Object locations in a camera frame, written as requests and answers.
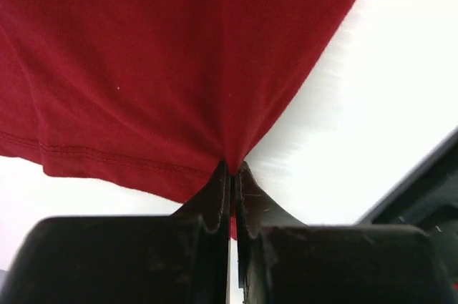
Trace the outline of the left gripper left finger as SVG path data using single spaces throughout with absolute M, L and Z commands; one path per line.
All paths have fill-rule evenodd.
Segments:
M 51 217 L 31 230 L 3 303 L 226 303 L 230 175 L 220 163 L 171 215 Z

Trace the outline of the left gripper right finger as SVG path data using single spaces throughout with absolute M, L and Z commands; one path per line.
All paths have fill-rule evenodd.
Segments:
M 305 225 L 255 181 L 234 179 L 246 303 L 455 303 L 427 234 L 411 225 Z

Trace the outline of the red t shirt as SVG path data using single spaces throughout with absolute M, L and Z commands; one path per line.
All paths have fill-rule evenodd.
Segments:
M 1 154 L 176 202 L 237 172 L 355 0 L 1 0 Z

